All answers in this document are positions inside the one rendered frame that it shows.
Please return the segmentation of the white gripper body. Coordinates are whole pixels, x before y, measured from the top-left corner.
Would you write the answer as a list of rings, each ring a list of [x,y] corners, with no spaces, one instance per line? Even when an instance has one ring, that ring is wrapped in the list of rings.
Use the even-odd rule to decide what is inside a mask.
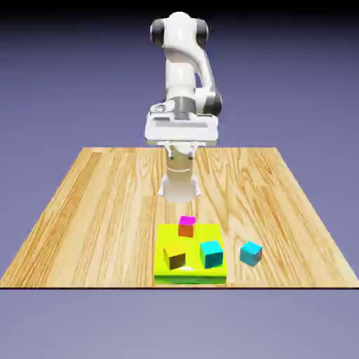
[[[144,137],[150,144],[162,144],[163,142],[216,144],[219,137],[218,118],[190,113],[189,119],[179,120],[175,119],[172,112],[149,112]]]

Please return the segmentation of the small magenta cube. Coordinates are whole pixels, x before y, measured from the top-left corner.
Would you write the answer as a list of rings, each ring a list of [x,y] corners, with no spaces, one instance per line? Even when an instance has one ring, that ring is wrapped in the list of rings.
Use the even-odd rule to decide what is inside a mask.
[[[194,236],[194,227],[196,217],[181,216],[178,223],[178,236],[192,238]]]

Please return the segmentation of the small cyan cube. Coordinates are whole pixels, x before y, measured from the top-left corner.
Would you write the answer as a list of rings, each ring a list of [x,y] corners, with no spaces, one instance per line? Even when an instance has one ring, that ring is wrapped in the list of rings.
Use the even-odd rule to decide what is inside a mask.
[[[262,258],[263,247],[251,241],[240,248],[240,260],[250,266],[255,266]]]
[[[200,259],[205,269],[221,266],[224,260],[224,251],[219,241],[202,242],[200,244]]]

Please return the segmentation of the small yellow cube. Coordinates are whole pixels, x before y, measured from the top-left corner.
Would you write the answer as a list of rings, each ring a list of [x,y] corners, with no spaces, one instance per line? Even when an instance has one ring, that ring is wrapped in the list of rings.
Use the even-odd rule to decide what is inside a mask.
[[[169,270],[178,269],[186,263],[186,253],[176,245],[167,245],[163,248],[163,259]]]

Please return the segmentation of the large yellow box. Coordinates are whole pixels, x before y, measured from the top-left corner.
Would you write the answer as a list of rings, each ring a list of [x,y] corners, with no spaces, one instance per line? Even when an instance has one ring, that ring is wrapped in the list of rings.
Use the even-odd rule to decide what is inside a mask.
[[[194,236],[178,236],[178,225],[159,224],[156,233],[154,252],[155,285],[221,285],[226,283],[227,266],[224,254],[223,264],[205,269],[200,259],[200,244],[206,241],[219,241],[224,251],[222,230],[218,224],[195,224]],[[180,246],[185,250],[184,266],[169,270],[163,259],[163,248],[167,245]]]

